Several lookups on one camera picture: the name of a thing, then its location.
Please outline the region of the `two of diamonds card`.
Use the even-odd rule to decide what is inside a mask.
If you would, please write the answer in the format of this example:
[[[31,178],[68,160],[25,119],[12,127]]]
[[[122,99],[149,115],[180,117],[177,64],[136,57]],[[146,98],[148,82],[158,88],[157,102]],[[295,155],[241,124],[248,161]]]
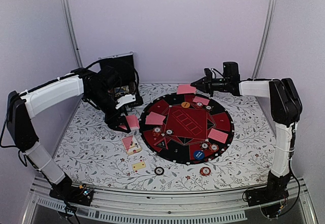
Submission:
[[[140,162],[132,164],[132,170],[134,172],[137,172],[137,171],[139,171],[141,169],[144,169],[144,168],[146,168],[146,163],[144,161],[140,161]]]

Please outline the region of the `orange big blind button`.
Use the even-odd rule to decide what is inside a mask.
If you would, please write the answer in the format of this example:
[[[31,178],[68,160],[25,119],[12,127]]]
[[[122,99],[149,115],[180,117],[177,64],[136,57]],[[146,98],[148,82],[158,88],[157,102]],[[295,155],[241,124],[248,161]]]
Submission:
[[[183,102],[183,103],[181,103],[181,107],[182,108],[189,108],[190,107],[190,103],[189,102]]]

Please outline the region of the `black brown chip stack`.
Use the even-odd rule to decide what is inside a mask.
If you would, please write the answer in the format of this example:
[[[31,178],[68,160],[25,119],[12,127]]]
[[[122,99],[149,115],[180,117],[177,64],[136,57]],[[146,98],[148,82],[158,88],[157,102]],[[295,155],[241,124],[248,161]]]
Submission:
[[[165,171],[164,171],[164,169],[162,167],[156,167],[154,169],[154,172],[155,172],[156,175],[160,176],[160,175],[163,175]]]

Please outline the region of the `red cards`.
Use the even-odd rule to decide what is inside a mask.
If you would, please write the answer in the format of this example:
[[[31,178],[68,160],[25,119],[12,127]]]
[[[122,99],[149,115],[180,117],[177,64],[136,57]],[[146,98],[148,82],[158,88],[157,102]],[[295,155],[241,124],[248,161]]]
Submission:
[[[210,99],[207,98],[203,98],[203,97],[199,97],[199,96],[195,96],[193,99],[194,103],[201,103],[204,106],[207,106],[210,102]]]
[[[208,138],[225,144],[228,134],[217,129],[211,129],[210,133],[208,134]]]

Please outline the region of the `black chips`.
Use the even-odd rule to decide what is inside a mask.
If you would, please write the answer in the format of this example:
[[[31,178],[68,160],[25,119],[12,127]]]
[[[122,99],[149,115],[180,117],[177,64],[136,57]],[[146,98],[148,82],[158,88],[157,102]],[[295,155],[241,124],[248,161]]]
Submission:
[[[174,132],[171,129],[166,130],[166,135],[172,135]]]
[[[207,150],[207,149],[209,149],[209,144],[207,144],[207,143],[202,143],[202,144],[200,145],[200,148],[201,148],[201,150]]]

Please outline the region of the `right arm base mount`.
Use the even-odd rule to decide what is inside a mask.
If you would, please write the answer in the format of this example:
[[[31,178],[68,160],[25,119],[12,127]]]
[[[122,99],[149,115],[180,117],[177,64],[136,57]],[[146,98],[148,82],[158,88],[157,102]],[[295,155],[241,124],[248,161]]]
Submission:
[[[268,219],[278,218],[288,202],[288,191],[271,193],[266,187],[248,188],[242,194],[242,200],[249,207],[260,206],[261,213]]]

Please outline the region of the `orange red chip stack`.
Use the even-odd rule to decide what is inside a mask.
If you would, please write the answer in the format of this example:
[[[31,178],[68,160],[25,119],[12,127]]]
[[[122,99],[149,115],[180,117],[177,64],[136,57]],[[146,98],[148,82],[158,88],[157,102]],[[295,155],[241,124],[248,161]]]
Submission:
[[[211,174],[211,169],[209,167],[202,167],[200,169],[200,174],[202,176],[209,176]]]

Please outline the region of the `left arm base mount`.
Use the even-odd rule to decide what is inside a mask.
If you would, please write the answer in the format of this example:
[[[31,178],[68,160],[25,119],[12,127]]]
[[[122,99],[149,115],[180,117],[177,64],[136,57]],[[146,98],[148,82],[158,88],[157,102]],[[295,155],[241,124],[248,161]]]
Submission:
[[[49,196],[69,203],[90,206],[93,199],[93,188],[86,185],[73,186],[71,184],[54,185]]]

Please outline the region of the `blue small blind button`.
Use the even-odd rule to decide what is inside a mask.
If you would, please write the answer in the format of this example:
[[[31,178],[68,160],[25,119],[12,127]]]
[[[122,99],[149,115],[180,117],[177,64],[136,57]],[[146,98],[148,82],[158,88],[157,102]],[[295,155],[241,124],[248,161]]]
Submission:
[[[196,151],[193,153],[193,158],[194,158],[195,160],[200,161],[200,160],[204,159],[204,157],[205,157],[205,153],[204,153],[203,150],[196,150]]]

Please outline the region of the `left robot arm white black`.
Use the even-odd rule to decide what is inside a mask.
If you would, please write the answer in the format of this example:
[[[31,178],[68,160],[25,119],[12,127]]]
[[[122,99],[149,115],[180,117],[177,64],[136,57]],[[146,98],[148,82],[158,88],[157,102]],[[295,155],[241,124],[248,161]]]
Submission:
[[[81,95],[83,101],[104,112],[105,123],[109,128],[123,131],[120,124],[127,124],[127,120],[121,115],[120,108],[133,102],[136,97],[126,94],[115,99],[112,89],[117,86],[118,79],[117,73],[110,68],[98,73],[88,68],[79,68],[31,90],[21,93],[12,91],[8,95],[5,128],[8,129],[14,146],[56,185],[56,193],[65,201],[75,197],[75,189],[67,183],[70,178],[39,143],[31,119],[62,101]]]

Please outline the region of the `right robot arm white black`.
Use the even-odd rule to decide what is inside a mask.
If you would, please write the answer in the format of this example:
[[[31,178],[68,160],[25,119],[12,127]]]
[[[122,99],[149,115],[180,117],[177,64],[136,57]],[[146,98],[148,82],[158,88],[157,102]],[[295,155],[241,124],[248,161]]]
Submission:
[[[268,174],[269,186],[263,198],[272,202],[282,194],[282,185],[292,177],[291,158],[295,150],[296,129],[302,113],[302,103],[291,78],[241,80],[238,64],[223,63],[221,78],[214,78],[212,70],[204,69],[204,77],[191,83],[196,89],[213,95],[215,91],[234,96],[253,96],[270,101],[271,116],[276,126],[276,146],[272,167]]]

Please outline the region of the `dealt red backed card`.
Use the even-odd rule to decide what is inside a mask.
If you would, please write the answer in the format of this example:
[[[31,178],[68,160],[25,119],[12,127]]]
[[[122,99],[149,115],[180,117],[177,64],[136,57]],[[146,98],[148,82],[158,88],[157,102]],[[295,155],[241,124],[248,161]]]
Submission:
[[[190,84],[180,84],[177,87],[177,94],[196,93],[196,88]]]

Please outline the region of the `red backed card deck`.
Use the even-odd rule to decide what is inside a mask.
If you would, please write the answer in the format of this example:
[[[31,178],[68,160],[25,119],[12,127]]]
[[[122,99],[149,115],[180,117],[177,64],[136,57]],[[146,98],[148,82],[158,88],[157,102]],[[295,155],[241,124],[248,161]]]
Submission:
[[[136,115],[126,116],[126,121],[131,130],[136,130],[140,128],[139,121]]]

